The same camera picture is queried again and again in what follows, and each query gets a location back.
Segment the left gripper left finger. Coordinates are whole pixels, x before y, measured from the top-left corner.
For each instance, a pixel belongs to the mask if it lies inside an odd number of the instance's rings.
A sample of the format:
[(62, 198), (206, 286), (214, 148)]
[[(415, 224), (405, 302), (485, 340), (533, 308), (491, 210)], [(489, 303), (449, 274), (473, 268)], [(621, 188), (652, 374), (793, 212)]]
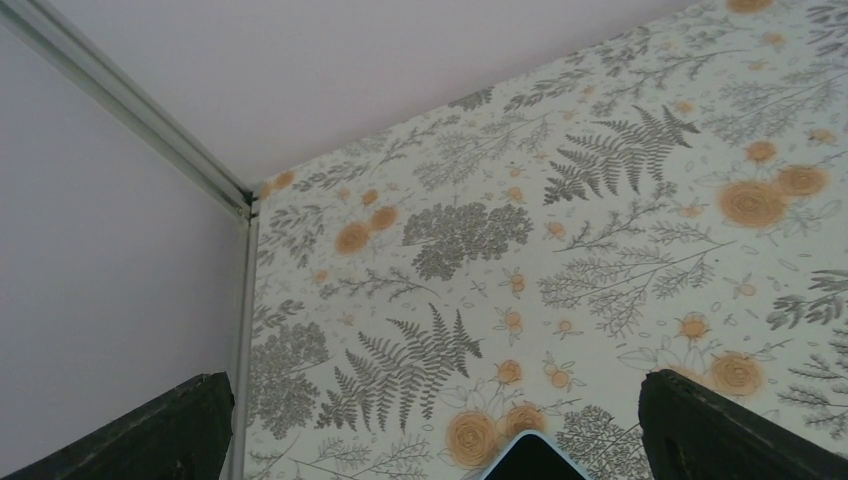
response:
[(200, 374), (8, 479), (217, 479), (233, 437), (228, 375)]

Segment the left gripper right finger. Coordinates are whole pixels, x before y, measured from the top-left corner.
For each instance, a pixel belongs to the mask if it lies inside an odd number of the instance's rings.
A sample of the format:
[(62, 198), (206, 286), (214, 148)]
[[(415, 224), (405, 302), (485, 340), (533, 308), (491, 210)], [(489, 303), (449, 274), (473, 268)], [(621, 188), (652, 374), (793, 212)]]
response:
[(847, 459), (673, 370), (646, 375), (638, 401), (655, 479), (845, 479)]

